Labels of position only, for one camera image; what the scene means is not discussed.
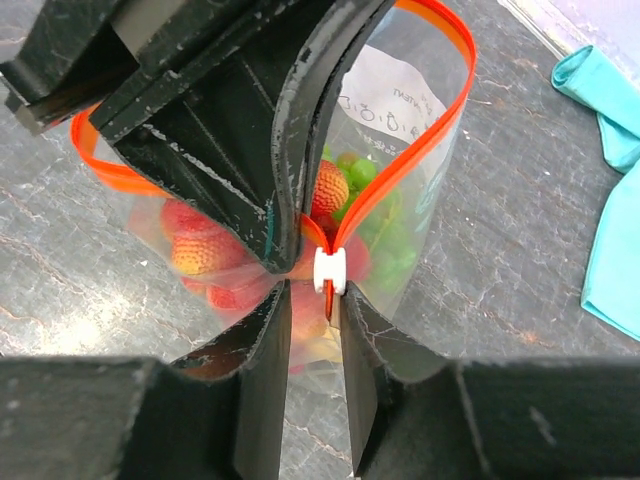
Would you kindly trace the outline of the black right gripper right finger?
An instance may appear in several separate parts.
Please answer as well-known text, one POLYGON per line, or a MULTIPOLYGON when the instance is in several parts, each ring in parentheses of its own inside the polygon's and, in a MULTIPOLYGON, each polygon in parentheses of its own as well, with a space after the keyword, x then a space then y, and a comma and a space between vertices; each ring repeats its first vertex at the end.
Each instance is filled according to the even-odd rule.
POLYGON ((635 479, 635 357, 456 359, 349 284, 340 330, 359 479, 635 479))

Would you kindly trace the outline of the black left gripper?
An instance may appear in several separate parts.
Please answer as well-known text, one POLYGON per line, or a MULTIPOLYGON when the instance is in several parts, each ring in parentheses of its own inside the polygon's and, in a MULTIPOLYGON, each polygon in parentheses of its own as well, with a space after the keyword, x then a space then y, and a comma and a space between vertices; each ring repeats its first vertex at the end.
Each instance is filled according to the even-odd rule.
POLYGON ((7 107, 39 135, 128 80, 179 70, 212 41, 245 33, 271 1, 47 1, 1 56, 7 107))

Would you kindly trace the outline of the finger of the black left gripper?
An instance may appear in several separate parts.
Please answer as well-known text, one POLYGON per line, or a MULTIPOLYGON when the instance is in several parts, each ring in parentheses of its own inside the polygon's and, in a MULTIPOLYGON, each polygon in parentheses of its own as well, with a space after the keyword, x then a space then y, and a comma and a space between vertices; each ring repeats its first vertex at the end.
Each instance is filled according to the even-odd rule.
POLYGON ((301 214, 311 189, 342 79, 391 1, 303 1, 290 34, 295 57, 272 123, 272 271, 286 273, 298 255, 301 214))
POLYGON ((135 1, 114 20, 134 74, 91 115, 137 173, 227 227, 270 272, 296 256, 272 128, 305 1, 135 1))

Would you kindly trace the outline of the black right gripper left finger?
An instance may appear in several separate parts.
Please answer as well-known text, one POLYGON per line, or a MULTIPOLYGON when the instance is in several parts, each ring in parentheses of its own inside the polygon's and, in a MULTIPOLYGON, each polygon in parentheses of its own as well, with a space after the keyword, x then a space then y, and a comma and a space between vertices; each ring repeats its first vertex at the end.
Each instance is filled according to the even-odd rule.
POLYGON ((291 286, 167 364, 153 357, 5 357, 5 479, 275 479, 291 286))

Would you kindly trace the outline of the clear orange zip bag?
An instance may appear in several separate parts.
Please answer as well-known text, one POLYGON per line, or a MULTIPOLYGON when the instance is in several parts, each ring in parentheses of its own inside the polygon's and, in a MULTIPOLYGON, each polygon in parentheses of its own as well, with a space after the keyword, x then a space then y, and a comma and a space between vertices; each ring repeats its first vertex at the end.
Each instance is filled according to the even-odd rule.
MULTIPOLYGON (((310 209, 301 214, 298 255, 293 264, 301 255, 303 234, 311 233, 320 242, 314 259, 314 288, 325 296, 325 317, 339 331, 338 297, 347 284, 356 285, 382 315, 395 315, 426 241, 477 59, 470 31, 442 2, 391 2, 393 5, 342 79, 311 189, 310 209), (371 155, 383 164, 382 172, 347 211, 333 241, 327 241, 322 229, 311 220, 325 146, 333 155, 354 151, 371 155), (377 300, 363 292, 348 274, 345 246, 365 216, 394 188, 403 195, 418 256, 400 293, 377 300)), ((181 280, 169 264, 169 241, 160 227, 159 214, 168 199, 194 207, 156 186, 120 158, 91 122, 92 113, 101 104, 75 115, 71 141, 84 163, 111 190, 127 229, 160 255, 181 280)), ((279 278, 275 285, 285 281, 291 286, 284 275, 293 268, 286 273, 263 268, 279 278)), ((291 353, 290 334, 289 374, 295 383, 316 391, 335 392, 340 388, 342 363, 317 361, 294 366, 291 353)))

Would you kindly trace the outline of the yellow lemon fruit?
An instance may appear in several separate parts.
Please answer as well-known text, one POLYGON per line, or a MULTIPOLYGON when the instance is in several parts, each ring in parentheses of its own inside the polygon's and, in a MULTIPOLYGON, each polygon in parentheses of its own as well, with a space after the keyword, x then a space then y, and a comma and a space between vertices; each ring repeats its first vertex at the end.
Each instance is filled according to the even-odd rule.
POLYGON ((302 364, 317 361, 343 362, 340 331, 328 328, 322 336, 316 336, 302 343, 299 357, 302 364))

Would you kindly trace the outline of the red strawberries with leaf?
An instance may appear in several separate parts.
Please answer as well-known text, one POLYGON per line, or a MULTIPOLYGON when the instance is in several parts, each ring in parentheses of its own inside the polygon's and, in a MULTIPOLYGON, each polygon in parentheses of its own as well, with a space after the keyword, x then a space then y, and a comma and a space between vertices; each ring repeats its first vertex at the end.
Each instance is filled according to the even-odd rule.
MULTIPOLYGON (((340 208, 346 201, 346 182, 332 164, 320 163, 312 199, 311 220, 340 208)), ((202 295, 229 325, 250 313, 279 278, 267 272, 252 254, 223 226, 186 203, 168 199, 159 223, 169 241, 169 264, 181 275, 185 287, 202 295)), ((284 277, 291 281, 291 364, 302 364, 302 343, 334 328, 325 317, 325 296, 315 291, 313 267, 320 242, 305 232, 301 255, 284 277)))

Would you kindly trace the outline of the green grapes bunch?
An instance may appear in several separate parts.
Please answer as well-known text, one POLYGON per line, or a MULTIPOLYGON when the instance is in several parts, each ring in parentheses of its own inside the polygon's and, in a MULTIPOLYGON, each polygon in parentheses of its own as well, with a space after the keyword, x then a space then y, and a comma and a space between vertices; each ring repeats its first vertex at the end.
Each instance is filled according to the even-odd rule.
MULTIPOLYGON (((333 155, 324 147, 322 163, 337 168, 347 186, 344 204, 316 219, 333 241, 347 211, 365 188, 382 172, 377 158, 354 151, 333 155)), ((416 262, 417 242, 411 238, 405 202, 398 188, 391 190, 357 226, 345 246, 348 274, 363 292, 377 300, 400 293, 416 262)))

